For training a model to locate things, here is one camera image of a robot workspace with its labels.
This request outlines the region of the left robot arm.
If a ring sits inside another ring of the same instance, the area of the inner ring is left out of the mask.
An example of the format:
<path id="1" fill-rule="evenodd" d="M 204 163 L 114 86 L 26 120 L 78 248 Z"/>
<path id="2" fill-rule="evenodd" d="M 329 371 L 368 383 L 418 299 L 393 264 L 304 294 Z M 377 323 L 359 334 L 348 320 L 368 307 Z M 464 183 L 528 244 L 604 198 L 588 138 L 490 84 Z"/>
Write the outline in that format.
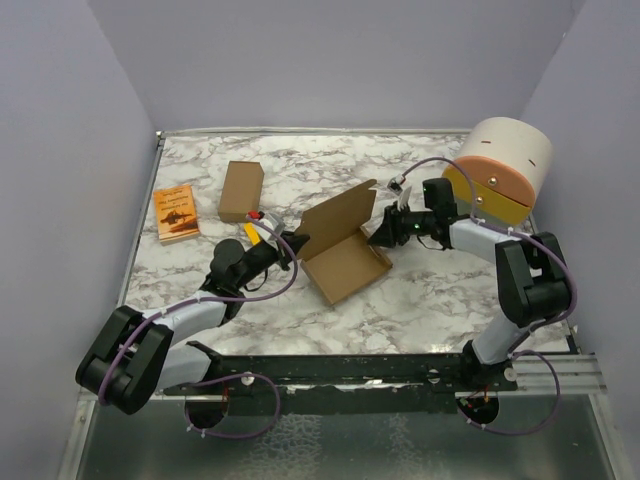
<path id="1" fill-rule="evenodd" d="M 240 241 L 225 239 L 191 296 L 147 311 L 116 308 L 81 360 L 76 383 L 125 414 L 139 411 L 156 391 L 181 384 L 202 395 L 214 392 L 221 371 L 204 349 L 175 345 L 233 319 L 251 301 L 242 289 L 270 267 L 296 267 L 295 255 L 310 236 L 285 231 L 282 240 L 277 245 L 261 240 L 246 250 Z"/>

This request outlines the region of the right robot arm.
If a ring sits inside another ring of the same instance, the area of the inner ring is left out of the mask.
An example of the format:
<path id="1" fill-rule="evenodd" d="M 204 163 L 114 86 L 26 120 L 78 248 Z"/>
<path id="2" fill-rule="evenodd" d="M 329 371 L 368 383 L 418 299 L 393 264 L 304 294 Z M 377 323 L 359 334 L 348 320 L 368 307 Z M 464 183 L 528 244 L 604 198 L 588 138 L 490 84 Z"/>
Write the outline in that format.
<path id="1" fill-rule="evenodd" d="M 496 268 L 499 311 L 485 330 L 467 342 L 459 378 L 469 390 L 481 391 L 506 367 L 510 355 L 536 330 L 571 313 L 577 289 L 555 235 L 527 235 L 458 213 L 451 182 L 446 178 L 422 184 L 425 209 L 408 205 L 410 190 L 403 177 L 389 182 L 397 199 L 386 206 L 368 244 L 395 248 L 411 238 L 429 237 L 443 250 L 470 253 Z"/>

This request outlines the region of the brown cardboard box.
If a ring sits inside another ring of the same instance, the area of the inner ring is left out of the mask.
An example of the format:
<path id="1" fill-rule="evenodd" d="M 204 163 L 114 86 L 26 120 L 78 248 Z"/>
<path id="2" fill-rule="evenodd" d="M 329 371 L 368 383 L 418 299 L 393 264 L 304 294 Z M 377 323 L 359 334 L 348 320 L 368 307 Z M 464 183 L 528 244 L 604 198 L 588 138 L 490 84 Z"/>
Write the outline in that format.
<path id="1" fill-rule="evenodd" d="M 367 180 L 303 212 L 297 235 L 309 240 L 298 253 L 301 267 L 325 301 L 335 305 L 385 276 L 392 262 L 368 244 L 364 227 L 376 199 Z"/>

